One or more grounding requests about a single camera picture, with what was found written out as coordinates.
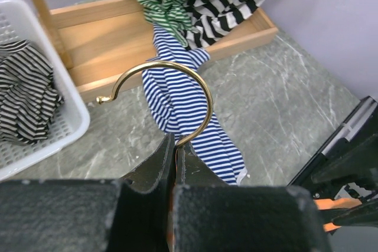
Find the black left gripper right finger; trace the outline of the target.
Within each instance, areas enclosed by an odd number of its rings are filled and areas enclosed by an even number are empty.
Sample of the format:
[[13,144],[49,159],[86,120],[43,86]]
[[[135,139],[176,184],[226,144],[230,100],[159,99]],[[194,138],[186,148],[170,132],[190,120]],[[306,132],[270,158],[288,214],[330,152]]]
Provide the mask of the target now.
[[330,251],[320,213],[299,186],[233,186],[189,146],[176,157],[174,251]]

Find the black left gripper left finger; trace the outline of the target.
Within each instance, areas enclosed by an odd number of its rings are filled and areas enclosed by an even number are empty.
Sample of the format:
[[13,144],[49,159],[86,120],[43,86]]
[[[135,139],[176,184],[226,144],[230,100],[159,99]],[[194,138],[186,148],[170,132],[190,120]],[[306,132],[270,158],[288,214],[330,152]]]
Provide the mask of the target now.
[[119,179],[1,183],[2,251],[168,251],[175,139]]

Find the blue white striped tank top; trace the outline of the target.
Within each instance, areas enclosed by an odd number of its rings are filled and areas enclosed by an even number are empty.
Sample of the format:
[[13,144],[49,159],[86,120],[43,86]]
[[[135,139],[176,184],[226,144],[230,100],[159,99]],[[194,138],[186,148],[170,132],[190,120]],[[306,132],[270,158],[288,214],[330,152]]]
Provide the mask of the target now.
[[[154,24],[155,61],[182,64],[193,71],[210,59],[203,48],[186,50],[163,27]],[[191,77],[171,68],[142,72],[145,97],[158,128],[176,139],[189,135],[203,122],[207,102],[203,89]],[[224,182],[240,185],[247,175],[243,156],[214,114],[207,127],[191,142],[195,154]]]

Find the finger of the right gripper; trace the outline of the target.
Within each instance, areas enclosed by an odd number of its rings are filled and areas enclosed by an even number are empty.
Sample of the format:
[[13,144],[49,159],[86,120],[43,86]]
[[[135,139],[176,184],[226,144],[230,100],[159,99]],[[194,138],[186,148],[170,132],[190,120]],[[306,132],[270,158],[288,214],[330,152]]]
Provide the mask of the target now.
[[325,220],[324,228],[346,227],[376,227],[377,199],[362,203],[355,198],[315,199],[317,208],[332,215]]

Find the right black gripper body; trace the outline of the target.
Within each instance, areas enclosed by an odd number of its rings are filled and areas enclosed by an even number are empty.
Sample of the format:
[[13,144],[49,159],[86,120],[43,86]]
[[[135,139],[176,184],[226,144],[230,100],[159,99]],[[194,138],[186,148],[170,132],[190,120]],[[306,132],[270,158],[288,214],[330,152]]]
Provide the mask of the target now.
[[315,199],[377,197],[377,101],[366,97],[295,175]]

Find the dark striped tank top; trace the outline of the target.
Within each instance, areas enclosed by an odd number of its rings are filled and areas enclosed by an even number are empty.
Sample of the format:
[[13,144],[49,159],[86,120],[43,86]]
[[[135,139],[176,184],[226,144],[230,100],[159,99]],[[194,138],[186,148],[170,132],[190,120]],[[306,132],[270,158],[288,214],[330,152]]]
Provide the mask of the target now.
[[49,136],[64,103],[52,65],[29,40],[1,45],[1,141],[33,145]]

